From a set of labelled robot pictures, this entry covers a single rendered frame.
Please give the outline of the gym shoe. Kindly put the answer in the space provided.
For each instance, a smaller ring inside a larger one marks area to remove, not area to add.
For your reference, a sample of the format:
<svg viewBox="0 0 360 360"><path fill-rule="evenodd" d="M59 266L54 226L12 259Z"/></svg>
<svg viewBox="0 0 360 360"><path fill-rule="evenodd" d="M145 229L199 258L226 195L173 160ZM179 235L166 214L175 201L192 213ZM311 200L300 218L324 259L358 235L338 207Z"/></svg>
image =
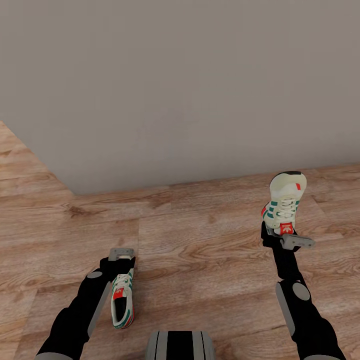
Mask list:
<svg viewBox="0 0 360 360"><path fill-rule="evenodd" d="M279 172L270 182L271 201L261 211L267 232L277 238L293 234L296 211L307 187L301 171Z"/></svg>
<svg viewBox="0 0 360 360"><path fill-rule="evenodd" d="M120 259L130 259L130 255L121 255ZM116 329L126 329L134 321L135 310L132 301L132 278L134 269L128 274L119 274L112 281L111 315Z"/></svg>

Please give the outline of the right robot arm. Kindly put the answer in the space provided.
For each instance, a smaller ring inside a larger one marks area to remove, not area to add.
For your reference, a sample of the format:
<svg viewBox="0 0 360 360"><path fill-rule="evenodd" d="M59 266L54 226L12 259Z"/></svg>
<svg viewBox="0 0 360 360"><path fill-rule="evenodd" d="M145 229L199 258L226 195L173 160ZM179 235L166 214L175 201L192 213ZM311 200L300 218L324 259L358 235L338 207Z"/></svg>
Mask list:
<svg viewBox="0 0 360 360"><path fill-rule="evenodd" d="M297 233L284 233L282 238L268 233L261 224L263 246L272 248L277 266L278 281L275 292L289 333L297 343L300 360L347 360L338 346L334 328L322 318L314 304L296 256L300 248L312 248L316 242L311 237Z"/></svg>

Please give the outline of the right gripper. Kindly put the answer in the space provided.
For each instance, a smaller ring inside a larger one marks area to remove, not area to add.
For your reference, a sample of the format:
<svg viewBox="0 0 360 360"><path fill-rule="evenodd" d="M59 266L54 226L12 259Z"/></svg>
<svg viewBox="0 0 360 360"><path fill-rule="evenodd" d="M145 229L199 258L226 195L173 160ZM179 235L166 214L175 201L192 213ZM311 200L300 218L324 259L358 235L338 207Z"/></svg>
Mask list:
<svg viewBox="0 0 360 360"><path fill-rule="evenodd" d="M295 246L293 249L284 249L280 242L283 238L270 235L264 221L261 224L261 238L263 239L262 243L264 247L272 248L276 263L281 260L297 262L294 252L297 252L301 247Z"/></svg>

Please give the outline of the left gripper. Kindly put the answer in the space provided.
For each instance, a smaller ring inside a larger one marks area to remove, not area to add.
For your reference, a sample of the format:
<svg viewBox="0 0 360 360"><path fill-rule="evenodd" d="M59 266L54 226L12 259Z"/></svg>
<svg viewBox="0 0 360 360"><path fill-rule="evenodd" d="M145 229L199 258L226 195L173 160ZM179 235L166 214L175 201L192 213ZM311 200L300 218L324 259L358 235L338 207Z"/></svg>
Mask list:
<svg viewBox="0 0 360 360"><path fill-rule="evenodd" d="M135 266L136 257L132 258L120 258L116 261L108 261L108 258L104 258L100 261L100 268L109 266L112 267L115 271L115 278L119 274L128 274L130 269L133 269Z"/></svg>

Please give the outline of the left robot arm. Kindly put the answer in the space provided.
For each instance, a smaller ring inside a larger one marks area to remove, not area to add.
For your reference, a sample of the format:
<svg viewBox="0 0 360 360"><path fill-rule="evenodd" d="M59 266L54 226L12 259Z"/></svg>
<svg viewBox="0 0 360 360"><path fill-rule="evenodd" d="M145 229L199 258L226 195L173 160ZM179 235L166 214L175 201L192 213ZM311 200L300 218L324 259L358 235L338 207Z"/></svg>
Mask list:
<svg viewBox="0 0 360 360"><path fill-rule="evenodd" d="M135 266L133 248L113 247L109 257L100 261L99 268L88 274L79 286L69 307L56 317L50 336L34 360L80 360L84 343L90 340L111 290L119 274L128 274Z"/></svg>

